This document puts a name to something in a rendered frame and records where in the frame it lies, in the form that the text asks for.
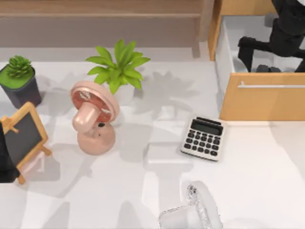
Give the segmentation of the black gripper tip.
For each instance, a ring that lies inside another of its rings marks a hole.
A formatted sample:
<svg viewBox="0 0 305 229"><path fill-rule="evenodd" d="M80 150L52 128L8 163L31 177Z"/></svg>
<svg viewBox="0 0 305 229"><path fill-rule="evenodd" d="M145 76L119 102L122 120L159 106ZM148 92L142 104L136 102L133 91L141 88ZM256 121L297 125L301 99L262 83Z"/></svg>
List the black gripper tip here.
<svg viewBox="0 0 305 229"><path fill-rule="evenodd" d="M0 183L13 183L19 176L20 172L10 158L0 121Z"/></svg>

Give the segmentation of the pale wooden drawer front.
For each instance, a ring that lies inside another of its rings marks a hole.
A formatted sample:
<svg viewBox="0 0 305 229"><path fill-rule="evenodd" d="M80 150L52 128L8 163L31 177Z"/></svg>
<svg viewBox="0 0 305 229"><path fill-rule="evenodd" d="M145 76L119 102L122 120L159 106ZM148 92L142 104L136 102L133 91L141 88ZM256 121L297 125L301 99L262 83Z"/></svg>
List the pale wooden drawer front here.
<svg viewBox="0 0 305 229"><path fill-rule="evenodd" d="M220 119L305 121L305 89L241 89L245 84L305 84L305 73L232 73Z"/></svg>

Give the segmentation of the succulent in dark pot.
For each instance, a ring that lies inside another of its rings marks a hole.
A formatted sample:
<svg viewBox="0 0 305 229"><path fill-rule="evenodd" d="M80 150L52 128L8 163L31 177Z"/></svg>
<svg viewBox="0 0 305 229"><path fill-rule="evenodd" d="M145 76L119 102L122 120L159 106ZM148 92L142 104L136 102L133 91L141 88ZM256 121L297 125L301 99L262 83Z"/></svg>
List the succulent in dark pot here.
<svg viewBox="0 0 305 229"><path fill-rule="evenodd" d="M0 69L0 86L13 106L21 108L31 102L38 106L42 97L36 80L36 71L29 59L15 55Z"/></svg>

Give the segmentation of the wooden framed blackboard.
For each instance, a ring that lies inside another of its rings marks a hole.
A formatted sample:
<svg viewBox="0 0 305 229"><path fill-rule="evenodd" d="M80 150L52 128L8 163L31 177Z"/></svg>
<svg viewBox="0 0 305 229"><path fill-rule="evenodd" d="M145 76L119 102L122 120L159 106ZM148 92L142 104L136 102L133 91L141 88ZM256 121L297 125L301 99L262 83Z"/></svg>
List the wooden framed blackboard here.
<svg viewBox="0 0 305 229"><path fill-rule="evenodd" d="M49 140L46 130L31 102L26 102L13 116L2 117L0 126L5 137L3 142L12 162L12 173L15 174L11 182L17 179L20 184L24 184L25 178L20 169L40 152L47 156L52 154L52 151L44 146Z"/></svg>

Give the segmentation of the pink desk fan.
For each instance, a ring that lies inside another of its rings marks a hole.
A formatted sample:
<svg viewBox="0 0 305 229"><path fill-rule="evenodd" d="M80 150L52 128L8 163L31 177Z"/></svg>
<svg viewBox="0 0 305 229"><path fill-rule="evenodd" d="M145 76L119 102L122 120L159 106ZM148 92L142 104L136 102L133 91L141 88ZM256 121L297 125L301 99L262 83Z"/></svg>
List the pink desk fan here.
<svg viewBox="0 0 305 229"><path fill-rule="evenodd" d="M115 96L103 85L86 80L75 83L70 96L77 109L72 126L80 149L95 156L108 152L115 143L111 122L120 112Z"/></svg>

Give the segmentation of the white and black calculator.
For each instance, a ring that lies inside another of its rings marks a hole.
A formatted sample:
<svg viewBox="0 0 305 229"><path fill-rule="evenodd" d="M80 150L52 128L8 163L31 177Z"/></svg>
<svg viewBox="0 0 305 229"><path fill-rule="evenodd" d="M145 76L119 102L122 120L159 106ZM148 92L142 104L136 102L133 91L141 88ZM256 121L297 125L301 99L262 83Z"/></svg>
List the white and black calculator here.
<svg viewBox="0 0 305 229"><path fill-rule="evenodd" d="M192 115L183 134L180 151L217 162L223 154L227 123L223 120Z"/></svg>

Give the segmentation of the grey drawer box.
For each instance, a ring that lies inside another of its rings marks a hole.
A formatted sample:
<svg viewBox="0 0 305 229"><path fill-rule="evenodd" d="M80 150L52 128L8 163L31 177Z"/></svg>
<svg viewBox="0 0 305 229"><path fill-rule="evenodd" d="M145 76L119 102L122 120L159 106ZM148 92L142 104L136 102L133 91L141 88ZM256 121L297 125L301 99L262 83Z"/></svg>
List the grey drawer box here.
<svg viewBox="0 0 305 229"><path fill-rule="evenodd" d="M224 16L222 18L218 44L215 51L216 69L219 85L225 90L231 73L247 73L244 64L238 59L240 38L252 37L267 42L271 28L265 26L265 16ZM282 72L294 72L302 60L279 57L272 53L254 51L252 72L264 64L277 67Z"/></svg>

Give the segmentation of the wooden open shelf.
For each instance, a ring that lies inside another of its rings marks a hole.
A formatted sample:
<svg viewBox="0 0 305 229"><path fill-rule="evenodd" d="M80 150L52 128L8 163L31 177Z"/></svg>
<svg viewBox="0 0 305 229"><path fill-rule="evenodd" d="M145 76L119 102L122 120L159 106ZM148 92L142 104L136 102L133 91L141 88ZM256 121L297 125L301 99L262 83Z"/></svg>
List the wooden open shelf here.
<svg viewBox="0 0 305 229"><path fill-rule="evenodd" d="M192 46L200 57L215 0L0 0L0 17L191 18L195 23Z"/></svg>

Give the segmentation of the leafy plant in white pot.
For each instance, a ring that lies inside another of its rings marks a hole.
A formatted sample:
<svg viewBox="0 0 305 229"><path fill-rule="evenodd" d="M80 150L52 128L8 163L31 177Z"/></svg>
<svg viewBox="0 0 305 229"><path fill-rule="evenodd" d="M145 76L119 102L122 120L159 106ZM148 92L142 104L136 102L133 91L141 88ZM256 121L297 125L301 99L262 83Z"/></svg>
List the leafy plant in white pot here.
<svg viewBox="0 0 305 229"><path fill-rule="evenodd" d="M135 51L136 42L125 43L123 39L114 46L114 57L102 46L96 46L97 56L85 60L96 64L88 71L95 75L94 82L105 86L113 94L119 105L127 105L134 97L134 91L142 89L143 76L137 70L151 59Z"/></svg>

